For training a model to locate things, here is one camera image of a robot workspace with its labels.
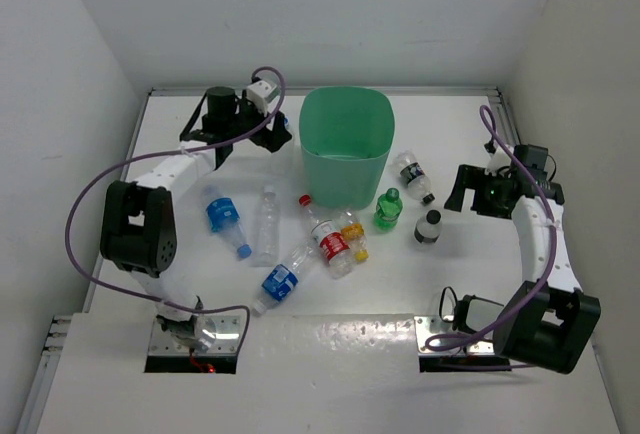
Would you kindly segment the red cap red label bottle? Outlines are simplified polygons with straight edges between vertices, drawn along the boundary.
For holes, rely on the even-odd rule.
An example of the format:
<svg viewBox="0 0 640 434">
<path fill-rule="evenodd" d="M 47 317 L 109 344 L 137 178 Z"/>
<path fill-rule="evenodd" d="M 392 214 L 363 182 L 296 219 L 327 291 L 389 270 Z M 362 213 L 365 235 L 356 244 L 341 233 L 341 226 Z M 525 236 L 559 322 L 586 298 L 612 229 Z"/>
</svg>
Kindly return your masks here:
<svg viewBox="0 0 640 434">
<path fill-rule="evenodd" d="M 354 258 L 332 215 L 318 206 L 308 194 L 302 195 L 298 203 L 306 229 L 327 264 L 331 277 L 341 279 L 351 273 Z"/>
</svg>

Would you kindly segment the clear unlabelled plastic bottle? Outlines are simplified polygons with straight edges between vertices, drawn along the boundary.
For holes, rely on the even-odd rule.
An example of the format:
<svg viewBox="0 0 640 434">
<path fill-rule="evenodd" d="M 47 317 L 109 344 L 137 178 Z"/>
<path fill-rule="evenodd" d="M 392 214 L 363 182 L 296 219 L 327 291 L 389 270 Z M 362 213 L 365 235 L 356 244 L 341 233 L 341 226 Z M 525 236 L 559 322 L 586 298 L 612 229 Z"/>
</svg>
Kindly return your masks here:
<svg viewBox="0 0 640 434">
<path fill-rule="evenodd" d="M 273 185 L 263 186 L 256 214 L 255 249 L 253 264 L 256 267 L 269 267 L 276 263 L 279 256 L 280 204 Z"/>
</svg>

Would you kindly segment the white cap blue label bottle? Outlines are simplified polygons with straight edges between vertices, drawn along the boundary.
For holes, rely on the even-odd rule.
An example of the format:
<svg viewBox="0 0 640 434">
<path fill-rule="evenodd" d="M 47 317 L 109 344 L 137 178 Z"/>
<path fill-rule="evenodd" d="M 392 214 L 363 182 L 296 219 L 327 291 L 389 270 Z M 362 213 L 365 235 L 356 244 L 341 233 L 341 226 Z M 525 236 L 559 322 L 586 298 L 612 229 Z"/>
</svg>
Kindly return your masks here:
<svg viewBox="0 0 640 434">
<path fill-rule="evenodd" d="M 317 261 L 316 250 L 311 244 L 296 246 L 260 284 L 252 303 L 253 311 L 261 316 L 283 303 L 309 277 Z"/>
</svg>

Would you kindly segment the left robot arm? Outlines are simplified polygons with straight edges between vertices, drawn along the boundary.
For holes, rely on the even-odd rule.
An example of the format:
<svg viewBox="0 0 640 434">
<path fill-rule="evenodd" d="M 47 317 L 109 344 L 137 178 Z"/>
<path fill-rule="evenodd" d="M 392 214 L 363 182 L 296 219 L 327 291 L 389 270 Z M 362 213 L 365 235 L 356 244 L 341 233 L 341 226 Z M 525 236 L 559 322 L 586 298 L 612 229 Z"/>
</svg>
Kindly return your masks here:
<svg viewBox="0 0 640 434">
<path fill-rule="evenodd" d="M 244 133 L 275 153 L 291 141 L 279 87 L 255 77 L 241 92 L 206 90 L 180 133 L 180 147 L 131 182 L 114 181 L 106 192 L 100 252 L 154 297 L 161 329 L 190 351 L 206 352 L 216 340 L 213 320 L 171 265 L 177 254 L 174 204 L 197 181 L 219 169 Z"/>
</svg>

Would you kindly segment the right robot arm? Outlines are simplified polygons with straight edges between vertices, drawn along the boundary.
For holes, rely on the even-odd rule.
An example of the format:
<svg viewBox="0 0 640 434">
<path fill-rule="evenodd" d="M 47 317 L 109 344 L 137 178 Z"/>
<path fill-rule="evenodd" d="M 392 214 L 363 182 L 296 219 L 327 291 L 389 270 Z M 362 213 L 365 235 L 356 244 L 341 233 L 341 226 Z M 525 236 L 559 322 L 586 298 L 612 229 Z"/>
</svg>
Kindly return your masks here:
<svg viewBox="0 0 640 434">
<path fill-rule="evenodd" d="M 560 374 L 571 373 L 601 315 L 598 298 L 584 293 L 571 266 L 563 232 L 563 189 L 546 170 L 547 149 L 517 145 L 496 150 L 486 167 L 459 166 L 448 210 L 462 209 L 513 222 L 523 282 L 498 317 L 468 325 L 469 310 L 454 317 L 460 336 L 491 338 L 497 355 Z"/>
</svg>

